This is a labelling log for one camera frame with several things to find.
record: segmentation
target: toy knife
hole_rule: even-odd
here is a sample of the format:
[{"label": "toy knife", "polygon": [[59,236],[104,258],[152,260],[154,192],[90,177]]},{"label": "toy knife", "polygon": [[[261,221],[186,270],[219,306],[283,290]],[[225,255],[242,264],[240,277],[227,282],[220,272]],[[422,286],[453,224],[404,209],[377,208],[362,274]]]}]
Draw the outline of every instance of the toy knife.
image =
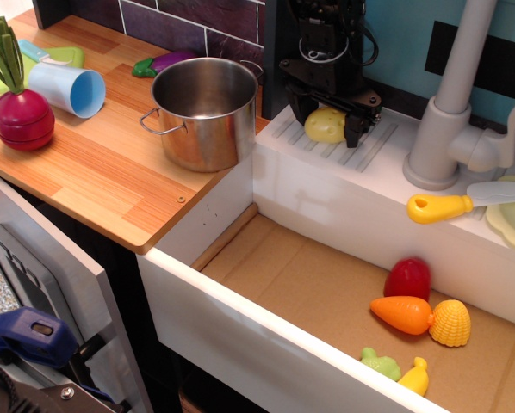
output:
[{"label": "toy knife", "polygon": [[515,182],[471,184],[466,195],[418,194],[406,204],[408,216],[419,224],[431,224],[469,213],[476,207],[515,202]]},{"label": "toy knife", "polygon": [[66,66],[71,63],[71,60],[69,62],[63,62],[63,61],[51,59],[51,56],[49,55],[49,53],[47,53],[45,50],[37,47],[34,43],[32,43],[28,40],[18,40],[18,46],[20,47],[20,50],[22,53],[24,53],[26,56],[28,56],[32,60],[35,60],[36,62],[53,63],[54,65],[63,65],[63,66]]}]

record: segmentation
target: cabinet door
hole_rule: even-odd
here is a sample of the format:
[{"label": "cabinet door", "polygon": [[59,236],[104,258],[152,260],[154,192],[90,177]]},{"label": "cabinet door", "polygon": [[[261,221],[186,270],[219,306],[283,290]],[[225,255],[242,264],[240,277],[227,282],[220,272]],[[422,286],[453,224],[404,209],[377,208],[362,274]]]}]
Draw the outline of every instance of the cabinet door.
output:
[{"label": "cabinet door", "polygon": [[152,411],[103,268],[2,179],[0,269],[20,305],[63,319],[79,344],[105,341],[86,363],[101,391]]},{"label": "cabinet door", "polygon": [[138,261],[158,339],[267,411],[445,411],[156,248]]}]

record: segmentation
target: blue clamp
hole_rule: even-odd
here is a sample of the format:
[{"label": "blue clamp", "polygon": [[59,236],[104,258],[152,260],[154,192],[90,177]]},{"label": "blue clamp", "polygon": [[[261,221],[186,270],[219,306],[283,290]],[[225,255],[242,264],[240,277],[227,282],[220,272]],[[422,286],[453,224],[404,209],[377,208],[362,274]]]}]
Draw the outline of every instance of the blue clamp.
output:
[{"label": "blue clamp", "polygon": [[68,324],[31,307],[0,314],[0,355],[8,351],[53,368],[65,366],[78,350]]}]

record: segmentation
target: oven door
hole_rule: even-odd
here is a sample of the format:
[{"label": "oven door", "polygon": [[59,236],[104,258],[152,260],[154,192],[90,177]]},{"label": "oven door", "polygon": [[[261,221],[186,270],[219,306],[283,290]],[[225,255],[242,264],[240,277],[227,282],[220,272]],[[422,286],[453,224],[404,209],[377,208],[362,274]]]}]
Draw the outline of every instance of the oven door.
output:
[{"label": "oven door", "polygon": [[104,340],[86,362],[100,391],[152,411],[104,269],[2,179],[0,270],[20,305],[62,319],[80,345]]}]

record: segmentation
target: faucet handle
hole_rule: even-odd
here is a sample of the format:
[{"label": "faucet handle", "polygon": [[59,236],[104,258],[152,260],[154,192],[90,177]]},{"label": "faucet handle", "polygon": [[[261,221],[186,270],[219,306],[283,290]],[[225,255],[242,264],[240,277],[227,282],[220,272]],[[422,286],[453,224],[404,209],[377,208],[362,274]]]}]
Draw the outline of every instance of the faucet handle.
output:
[{"label": "faucet handle", "polygon": [[476,172],[493,168],[510,168],[515,162],[515,107],[508,115],[506,135],[486,129],[477,141],[468,167]]}]

